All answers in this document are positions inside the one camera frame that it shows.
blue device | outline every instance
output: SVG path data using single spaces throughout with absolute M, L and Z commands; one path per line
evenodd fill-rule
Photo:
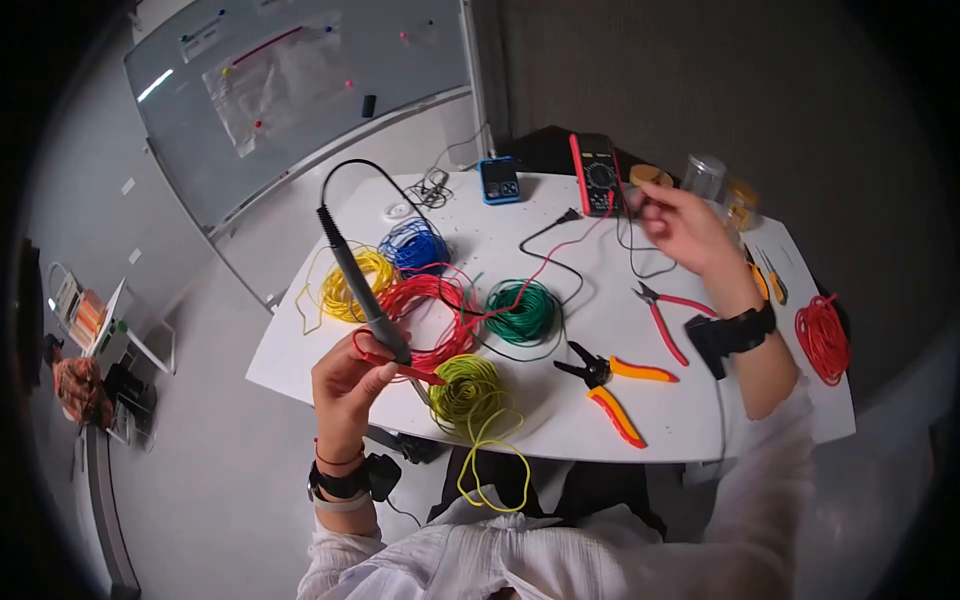
M 510 156 L 484 158 L 477 162 L 480 189 L 485 204 L 507 204 L 520 201 L 520 182 Z

hand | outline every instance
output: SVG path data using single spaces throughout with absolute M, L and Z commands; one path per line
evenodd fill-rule
M 640 209 L 647 239 L 688 271 L 703 276 L 715 264 L 743 262 L 723 223 L 693 194 L 647 183 L 635 192 L 630 205 L 634 211 Z
M 394 358 L 371 335 L 357 336 L 357 345 L 365 352 Z M 358 456 L 370 407 L 395 375 L 396 363 L 377 367 L 360 358 L 349 335 L 314 365 L 310 376 L 317 414 L 317 453 L 321 458 L 343 463 Z

white table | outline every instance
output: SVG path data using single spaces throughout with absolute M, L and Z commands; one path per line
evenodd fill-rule
M 400 176 L 396 182 L 405 187 L 418 178 Z M 483 273 L 477 283 L 479 299 L 499 280 L 530 276 L 540 260 L 521 254 L 516 249 L 517 243 L 552 223 L 567 208 L 580 206 L 573 177 L 523 174 L 520 182 L 524 202 L 487 206 L 481 201 L 476 173 L 452 174 L 448 186 L 455 198 L 444 208 L 428 211 L 428 218 L 452 249 L 454 264 L 474 278 Z M 328 201 L 347 239 L 376 245 L 392 226 L 381 217 L 383 209 L 399 200 L 390 184 L 376 177 L 361 184 L 345 202 Z M 315 217 L 305 214 L 303 218 Z M 593 223 L 593 219 L 586 218 L 556 227 L 528 244 L 527 249 L 546 253 L 562 241 L 580 237 Z M 634 227 L 635 247 L 645 245 L 639 226 Z M 622 230 L 629 242 L 625 223 Z M 320 236 L 319 223 L 317 232 Z M 817 290 L 793 240 L 783 224 L 770 219 L 747 232 L 744 239 L 752 250 L 757 247 L 766 250 L 788 287 L 787 306 L 774 306 L 778 327 L 787 345 L 804 373 L 810 375 L 815 440 L 822 443 L 854 433 L 847 377 L 836 387 L 824 384 L 810 367 L 794 333 L 797 309 L 806 306 Z M 324 245 L 325 240 L 318 241 L 314 252 Z M 320 329 L 306 336 L 302 334 L 303 323 L 294 301 L 306 280 L 314 252 L 304 258 L 247 370 L 250 381 L 308 404 L 312 404 L 310 368 L 355 327 L 325 317 Z M 760 261 L 758 252 L 754 254 Z M 664 384 L 614 375 L 607 384 L 648 443 L 648 447 L 641 450 L 626 444 L 616 434 L 603 410 L 586 398 L 587 387 L 582 380 L 554 368 L 553 359 L 580 364 L 566 344 L 549 359 L 526 364 L 500 358 L 480 348 L 477 353 L 493 360 L 524 416 L 523 427 L 509 441 L 524 454 L 565 460 L 684 463 L 738 455 L 748 421 L 735 377 L 731 375 L 720 382 L 721 411 L 714 379 L 684 334 L 684 323 L 696 313 L 690 308 L 662 302 L 663 317 L 677 345 L 690 359 L 690 366 L 681 367 L 673 358 L 658 334 L 648 306 L 631 292 L 631 287 L 636 287 L 636 278 L 630 270 L 628 252 L 616 243 L 615 220 L 601 223 L 587 240 L 559 250 L 554 257 L 580 271 L 587 280 L 584 290 L 567 309 L 567 331 L 571 340 L 596 354 L 616 355 L 635 364 L 667 369 L 676 374 L 680 382 Z M 331 264 L 330 252 L 323 252 L 311 275 L 314 295 Z M 671 261 L 659 252 L 636 252 L 635 264 L 641 273 L 649 273 L 669 266 Z M 561 298 L 576 285 L 573 275 L 552 265 L 548 265 L 538 279 Z M 658 292 L 709 305 L 700 279 L 682 267 L 647 283 Z M 449 323 L 449 309 L 436 304 L 415 313 L 411 322 L 414 348 L 432 348 Z M 312 304 L 303 298 L 300 306 L 308 309 Z M 311 318 L 309 324 L 315 324 L 316 309 L 307 314 Z M 517 357 L 537 356 L 549 348 L 514 348 L 491 335 L 487 342 Z M 370 422 L 390 431 L 443 442 L 462 442 L 437 428 L 426 406 L 406 382 L 387 388 L 374 404 Z M 724 454 L 722 428 L 726 430 Z

soldering iron handle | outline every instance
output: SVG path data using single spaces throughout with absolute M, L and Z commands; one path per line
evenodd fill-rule
M 331 250 L 334 258 L 337 259 L 337 264 L 340 265 L 340 270 L 344 273 L 350 292 L 367 316 L 367 327 L 370 328 L 373 337 L 394 354 L 398 364 L 410 365 L 412 360 L 410 347 L 407 346 L 394 323 L 387 318 L 380 303 L 376 301 L 370 284 L 367 283 L 367 279 L 357 265 L 356 258 L 353 257 L 353 251 L 346 244 L 335 246 Z

white tape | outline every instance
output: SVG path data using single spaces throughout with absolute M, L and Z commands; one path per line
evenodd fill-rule
M 387 221 L 402 221 L 413 212 L 409 204 L 391 204 L 383 211 L 383 218 Z

